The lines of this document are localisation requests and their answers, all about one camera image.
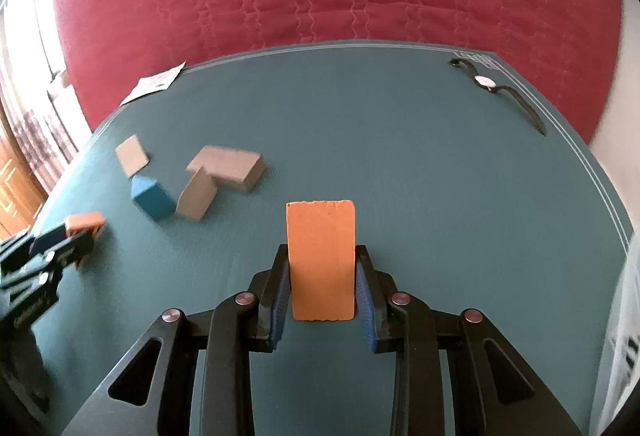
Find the small orange striped wedge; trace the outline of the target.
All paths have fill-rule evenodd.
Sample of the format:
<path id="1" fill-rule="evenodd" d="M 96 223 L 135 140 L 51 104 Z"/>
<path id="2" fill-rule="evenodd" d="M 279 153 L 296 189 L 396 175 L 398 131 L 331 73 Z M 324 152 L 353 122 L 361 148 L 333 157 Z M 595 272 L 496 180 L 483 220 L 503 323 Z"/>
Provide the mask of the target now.
<path id="1" fill-rule="evenodd" d="M 106 224 L 101 212 L 86 212 L 67 215 L 64 219 L 67 237 L 73 237 L 83 231 L 88 231 L 95 238 Z"/>

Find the large orange striped prism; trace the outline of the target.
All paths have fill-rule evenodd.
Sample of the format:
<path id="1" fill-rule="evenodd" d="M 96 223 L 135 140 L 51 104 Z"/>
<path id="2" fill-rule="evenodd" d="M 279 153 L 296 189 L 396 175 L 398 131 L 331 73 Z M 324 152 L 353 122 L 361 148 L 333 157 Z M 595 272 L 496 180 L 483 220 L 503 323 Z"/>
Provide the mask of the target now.
<path id="1" fill-rule="evenodd" d="M 286 212 L 293 317 L 355 317 L 356 222 L 352 201 L 289 202 Z"/>

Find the tan flat square block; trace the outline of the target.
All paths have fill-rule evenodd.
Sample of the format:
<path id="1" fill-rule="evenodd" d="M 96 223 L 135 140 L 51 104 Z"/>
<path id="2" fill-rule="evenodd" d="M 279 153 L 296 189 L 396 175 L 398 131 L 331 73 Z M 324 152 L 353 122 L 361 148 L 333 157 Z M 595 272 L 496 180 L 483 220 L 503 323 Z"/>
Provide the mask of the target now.
<path id="1" fill-rule="evenodd" d="M 150 161 L 137 135 L 131 135 L 126 141 L 119 144 L 115 149 L 115 153 L 122 170 L 128 178 L 141 171 Z"/>

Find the patterned curtain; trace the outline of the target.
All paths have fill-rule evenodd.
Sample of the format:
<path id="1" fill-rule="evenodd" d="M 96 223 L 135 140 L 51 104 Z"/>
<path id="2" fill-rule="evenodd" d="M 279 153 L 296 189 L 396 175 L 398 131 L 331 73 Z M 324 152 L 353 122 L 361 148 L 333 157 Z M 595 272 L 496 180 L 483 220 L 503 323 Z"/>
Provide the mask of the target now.
<path id="1" fill-rule="evenodd" d="M 1 63 L 1 103 L 29 169 L 46 193 L 56 186 L 78 149 L 40 86 L 24 86 Z"/>

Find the blue triangular prism block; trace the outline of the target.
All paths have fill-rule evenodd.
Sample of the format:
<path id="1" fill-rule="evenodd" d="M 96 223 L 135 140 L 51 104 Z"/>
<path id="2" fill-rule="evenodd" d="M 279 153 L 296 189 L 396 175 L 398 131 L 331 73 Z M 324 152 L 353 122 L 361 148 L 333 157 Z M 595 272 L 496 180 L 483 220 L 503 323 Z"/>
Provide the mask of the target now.
<path id="1" fill-rule="evenodd" d="M 130 198 L 154 221 L 160 221 L 175 213 L 175 200 L 154 178 L 134 175 L 130 181 Z"/>

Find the black wrist watch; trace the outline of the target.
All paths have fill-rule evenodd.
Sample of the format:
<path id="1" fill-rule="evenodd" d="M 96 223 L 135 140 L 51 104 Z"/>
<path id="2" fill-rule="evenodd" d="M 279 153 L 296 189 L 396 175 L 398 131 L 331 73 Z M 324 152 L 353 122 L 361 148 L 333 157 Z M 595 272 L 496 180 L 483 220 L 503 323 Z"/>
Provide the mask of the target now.
<path id="1" fill-rule="evenodd" d="M 540 118 L 539 113 L 533 108 L 532 105 L 528 104 L 528 101 L 516 89 L 511 88 L 511 86 L 509 85 L 498 84 L 491 78 L 483 76 L 483 74 L 480 74 L 477 71 L 476 67 L 468 59 L 454 57 L 448 60 L 448 64 L 465 72 L 476 86 L 487 91 L 488 93 L 494 95 L 498 95 L 500 93 L 509 94 L 526 112 L 526 115 L 528 115 L 529 119 L 532 120 L 537 131 L 541 135 L 547 135 L 546 125 Z"/>

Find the tan wedge block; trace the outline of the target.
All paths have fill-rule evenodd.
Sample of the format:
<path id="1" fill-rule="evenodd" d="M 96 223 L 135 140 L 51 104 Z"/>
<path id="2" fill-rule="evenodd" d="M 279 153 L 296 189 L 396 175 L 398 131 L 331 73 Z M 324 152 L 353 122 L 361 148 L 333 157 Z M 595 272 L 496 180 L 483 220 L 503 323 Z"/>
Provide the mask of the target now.
<path id="1" fill-rule="evenodd" d="M 214 201 L 217 191 L 215 180 L 204 167 L 200 167 L 180 193 L 176 213 L 187 219 L 200 221 Z"/>

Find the teal green mat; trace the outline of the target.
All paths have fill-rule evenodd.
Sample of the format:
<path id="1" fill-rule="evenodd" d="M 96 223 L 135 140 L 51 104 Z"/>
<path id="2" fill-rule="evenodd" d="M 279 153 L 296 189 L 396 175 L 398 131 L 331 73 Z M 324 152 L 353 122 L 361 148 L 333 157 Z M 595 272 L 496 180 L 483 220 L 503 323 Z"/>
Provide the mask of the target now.
<path id="1" fill-rule="evenodd" d="M 349 200 L 357 240 L 401 290 L 439 311 L 485 313 L 582 432 L 632 234 L 620 196 L 565 118 L 503 60 L 473 64 L 520 92 L 478 88 L 454 51 L 331 43 L 229 57 L 119 106 L 52 191 L 38 225 L 99 211 L 98 244 L 35 325 L 62 433 L 167 308 L 215 307 L 268 268 L 293 201 Z M 178 196 L 207 145 L 256 151 L 250 193 L 222 189 L 206 216 L 155 222 L 130 198 L 116 147 L 137 136 L 145 175 Z"/>

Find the tan rectangular wooden block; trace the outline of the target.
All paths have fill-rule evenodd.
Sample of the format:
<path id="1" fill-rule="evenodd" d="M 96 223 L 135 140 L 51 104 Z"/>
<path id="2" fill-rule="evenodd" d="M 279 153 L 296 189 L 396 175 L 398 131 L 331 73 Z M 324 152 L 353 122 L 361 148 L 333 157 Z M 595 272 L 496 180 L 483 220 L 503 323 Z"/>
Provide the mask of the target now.
<path id="1" fill-rule="evenodd" d="M 220 185 L 251 191 L 265 172 L 266 163 L 258 152 L 204 146 L 186 166 L 189 173 L 200 169 Z"/>

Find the white paper leaflet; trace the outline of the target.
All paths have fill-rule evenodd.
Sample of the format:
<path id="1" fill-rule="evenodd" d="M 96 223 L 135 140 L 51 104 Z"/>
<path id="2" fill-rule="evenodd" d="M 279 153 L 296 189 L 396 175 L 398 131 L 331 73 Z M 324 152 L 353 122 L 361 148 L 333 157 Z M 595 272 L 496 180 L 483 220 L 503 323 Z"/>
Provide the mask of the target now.
<path id="1" fill-rule="evenodd" d="M 153 74 L 149 77 L 140 78 L 136 86 L 130 91 L 130 93 L 120 102 L 119 106 L 125 106 L 134 100 L 145 97 L 156 92 L 165 91 L 174 81 L 179 77 L 179 74 L 186 66 L 182 63 L 178 66 L 172 67 L 159 74 Z"/>

